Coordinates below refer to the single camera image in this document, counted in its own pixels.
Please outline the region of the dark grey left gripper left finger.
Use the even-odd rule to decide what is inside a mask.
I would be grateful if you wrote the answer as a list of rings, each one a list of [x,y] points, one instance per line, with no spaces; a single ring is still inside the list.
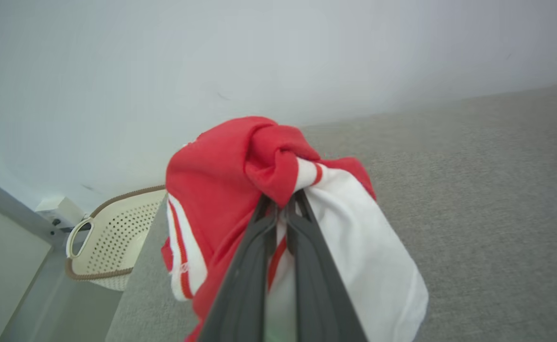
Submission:
[[[268,266],[277,247],[278,208],[261,195],[198,336],[199,342],[263,342]]]

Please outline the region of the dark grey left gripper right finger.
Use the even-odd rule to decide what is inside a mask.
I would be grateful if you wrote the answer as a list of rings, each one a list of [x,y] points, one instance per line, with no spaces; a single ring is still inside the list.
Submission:
[[[366,342],[367,336],[304,190],[286,208],[295,262],[298,342]]]

